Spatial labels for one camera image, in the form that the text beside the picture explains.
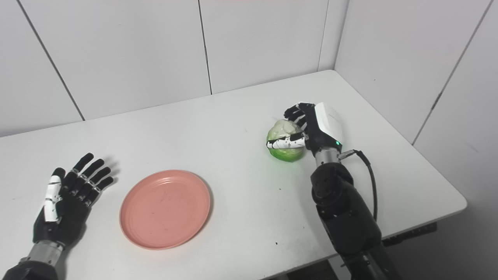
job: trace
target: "white wall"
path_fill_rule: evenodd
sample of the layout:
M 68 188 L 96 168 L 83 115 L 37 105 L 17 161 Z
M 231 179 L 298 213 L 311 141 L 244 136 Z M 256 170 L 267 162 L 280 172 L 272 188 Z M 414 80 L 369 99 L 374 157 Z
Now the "white wall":
M 489 0 L 351 0 L 338 71 L 409 142 Z
M 332 69 L 348 2 L 20 1 L 86 119 L 211 94 L 203 35 L 214 93 Z M 0 136 L 80 120 L 70 106 L 40 116 L 68 96 L 15 0 L 2 5 L 16 13 L 0 10 Z
M 0 1 L 0 137 L 81 121 L 16 1 Z
M 210 94 L 197 0 L 21 0 L 86 119 Z
M 331 69 L 345 3 L 201 0 L 213 93 Z
M 498 279 L 498 2 L 415 147 L 467 199 L 439 230 L 392 248 L 405 279 Z

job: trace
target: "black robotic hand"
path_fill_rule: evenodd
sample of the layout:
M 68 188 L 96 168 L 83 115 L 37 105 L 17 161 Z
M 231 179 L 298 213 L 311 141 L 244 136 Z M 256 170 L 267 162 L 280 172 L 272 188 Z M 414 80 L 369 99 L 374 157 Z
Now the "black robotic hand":
M 40 211 L 34 223 L 34 243 L 41 240 L 50 240 L 67 248 L 80 237 L 90 212 L 90 206 L 97 199 L 100 192 L 113 182 L 112 177 L 107 177 L 99 183 L 102 178 L 111 172 L 109 167 L 101 169 L 90 178 L 97 169 L 104 165 L 102 159 L 94 161 L 80 174 L 81 170 L 93 157 L 91 153 L 86 154 L 65 177 L 64 169 L 60 167 L 55 169 L 52 176 L 58 176 L 62 181 L 62 186 L 58 193 L 59 197 L 55 199 L 57 201 L 54 201 L 47 192 L 44 209 Z M 49 206 L 47 205 L 48 200 L 51 200 L 52 203 L 55 202 L 55 212 L 57 214 L 55 221 L 48 219 L 48 215 L 46 215 L 45 208 Z
M 98 159 L 83 172 L 94 158 L 88 153 L 65 176 L 57 168 L 50 177 L 45 203 L 33 226 L 33 249 L 28 257 L 8 270 L 3 280 L 57 280 L 55 264 L 64 249 L 75 244 L 82 234 L 90 207 L 100 192 L 113 182 L 111 169 Z
M 337 113 L 324 103 L 298 103 L 285 110 L 284 117 L 295 122 L 303 132 L 267 142 L 268 148 L 305 146 L 313 155 L 324 148 L 342 149 L 342 127 Z

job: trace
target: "black cable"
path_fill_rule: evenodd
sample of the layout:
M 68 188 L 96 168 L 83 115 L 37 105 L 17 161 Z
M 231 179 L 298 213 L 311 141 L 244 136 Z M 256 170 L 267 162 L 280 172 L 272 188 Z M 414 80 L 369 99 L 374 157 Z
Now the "black cable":
M 357 156 L 359 156 L 363 163 L 367 166 L 370 173 L 370 179 L 372 180 L 372 193 L 373 193 L 373 219 L 377 221 L 377 184 L 375 183 L 374 171 L 372 170 L 372 165 L 365 154 L 360 150 L 353 150 Z

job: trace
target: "cabbage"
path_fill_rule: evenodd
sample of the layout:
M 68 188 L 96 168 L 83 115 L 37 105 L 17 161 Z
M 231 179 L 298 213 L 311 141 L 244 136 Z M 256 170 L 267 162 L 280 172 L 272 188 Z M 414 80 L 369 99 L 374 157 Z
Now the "cabbage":
M 288 120 L 278 120 L 275 123 L 275 125 L 270 129 L 270 131 L 268 131 L 268 135 L 266 136 L 266 141 L 275 140 L 301 131 L 303 130 L 300 127 L 298 127 L 294 122 Z M 304 149 L 305 148 L 297 148 L 297 149 L 268 148 L 271 155 L 280 160 L 289 161 L 289 162 L 300 159 L 304 155 Z

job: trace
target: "pink plate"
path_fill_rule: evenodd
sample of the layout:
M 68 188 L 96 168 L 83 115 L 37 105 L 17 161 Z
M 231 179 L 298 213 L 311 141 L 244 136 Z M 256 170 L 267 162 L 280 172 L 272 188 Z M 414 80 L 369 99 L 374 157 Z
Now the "pink plate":
M 140 247 L 172 248 L 202 228 L 210 206 L 208 188 L 199 177 L 182 170 L 161 171 L 138 182 L 124 198 L 121 229 Z

